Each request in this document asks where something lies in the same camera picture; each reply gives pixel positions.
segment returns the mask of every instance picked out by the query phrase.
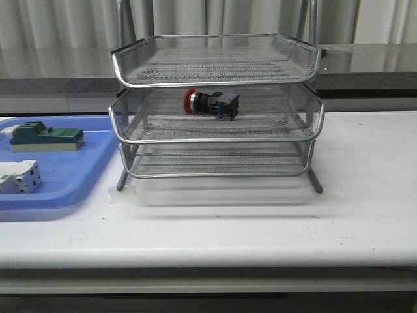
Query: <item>white terminal block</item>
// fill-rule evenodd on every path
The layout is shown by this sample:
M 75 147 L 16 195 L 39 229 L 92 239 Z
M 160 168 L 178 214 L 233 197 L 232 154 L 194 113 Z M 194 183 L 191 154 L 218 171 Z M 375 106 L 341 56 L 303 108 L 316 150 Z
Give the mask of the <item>white terminal block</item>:
M 39 183 L 38 161 L 0 162 L 0 194 L 32 193 Z

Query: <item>wire mesh tray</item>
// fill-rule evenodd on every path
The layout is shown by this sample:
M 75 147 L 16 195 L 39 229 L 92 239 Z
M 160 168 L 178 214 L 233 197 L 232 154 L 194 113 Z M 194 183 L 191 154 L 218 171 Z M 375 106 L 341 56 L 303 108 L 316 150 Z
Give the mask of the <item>wire mesh tray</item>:
M 316 138 L 323 126 L 324 104 L 304 85 L 220 89 L 240 95 L 239 114 L 232 121 L 185 113 L 182 98 L 186 89 L 131 89 L 109 109 L 113 129 L 129 144 L 304 142 Z
M 112 52 L 129 88 L 300 83 L 321 49 L 278 34 L 153 36 Z
M 133 146 L 127 155 L 126 149 L 121 149 L 121 154 L 124 167 L 136 178 L 296 176 L 309 168 L 313 145 L 314 142 L 163 143 Z

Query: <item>gray curtain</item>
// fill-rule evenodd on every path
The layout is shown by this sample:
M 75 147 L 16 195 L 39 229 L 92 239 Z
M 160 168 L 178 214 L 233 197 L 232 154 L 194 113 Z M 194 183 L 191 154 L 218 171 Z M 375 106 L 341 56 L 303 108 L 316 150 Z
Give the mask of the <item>gray curtain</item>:
M 300 0 L 131 0 L 137 38 L 296 35 Z M 318 0 L 318 44 L 417 42 L 417 0 Z M 308 27 L 304 40 L 308 39 Z M 116 48 L 116 0 L 0 0 L 0 48 Z

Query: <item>white table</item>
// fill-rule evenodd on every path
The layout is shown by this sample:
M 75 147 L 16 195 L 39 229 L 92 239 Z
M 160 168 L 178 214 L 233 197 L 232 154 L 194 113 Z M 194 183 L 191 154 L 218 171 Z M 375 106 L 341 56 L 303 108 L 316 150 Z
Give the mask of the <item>white table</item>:
M 313 156 L 323 194 L 314 193 L 306 176 L 129 179 L 117 192 L 122 165 L 115 153 L 83 203 L 54 211 L 0 212 L 0 293 L 165 292 L 173 286 L 184 292 L 297 290 L 302 286 L 291 283 L 295 276 L 319 283 L 338 276 L 337 267 L 346 278 L 364 278 L 369 288 L 394 282 L 380 290 L 417 290 L 415 272 L 376 269 L 369 276 L 364 269 L 417 266 L 416 135 L 417 112 L 328 113 Z M 259 272 L 265 277 L 258 282 L 258 272 L 248 274 L 251 282 L 245 285 L 243 267 L 268 269 Z M 39 270 L 31 276 L 27 269 Z M 53 269 L 57 276 L 42 280 Z M 202 273 L 206 284 L 190 279 L 182 284 L 181 269 L 191 276 Z M 233 276 L 232 269 L 240 274 Z M 109 272 L 109 285 L 94 288 L 94 281 Z M 86 273 L 84 289 L 76 279 L 73 286 L 60 282 Z M 218 273 L 237 280 L 229 286 Z M 161 287 L 154 279 L 167 282 L 170 275 L 177 279 L 174 285 Z M 268 277 L 287 280 L 279 289 Z M 209 281 L 217 289 L 207 289 Z M 24 288 L 28 282 L 32 289 Z M 302 290 L 320 290 L 318 283 Z M 324 291 L 338 285 L 320 286 Z M 362 285 L 355 280 L 349 286 Z

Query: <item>countertop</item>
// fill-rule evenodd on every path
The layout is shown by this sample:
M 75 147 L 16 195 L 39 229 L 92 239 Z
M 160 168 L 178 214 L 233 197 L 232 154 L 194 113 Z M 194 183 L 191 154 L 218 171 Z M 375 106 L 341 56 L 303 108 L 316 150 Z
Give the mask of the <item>countertop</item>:
M 328 113 L 306 176 L 129 179 L 0 211 L 0 268 L 417 266 L 417 112 Z
M 322 45 L 317 90 L 417 89 L 417 44 Z M 1 94 L 116 93 L 105 48 L 0 50 Z

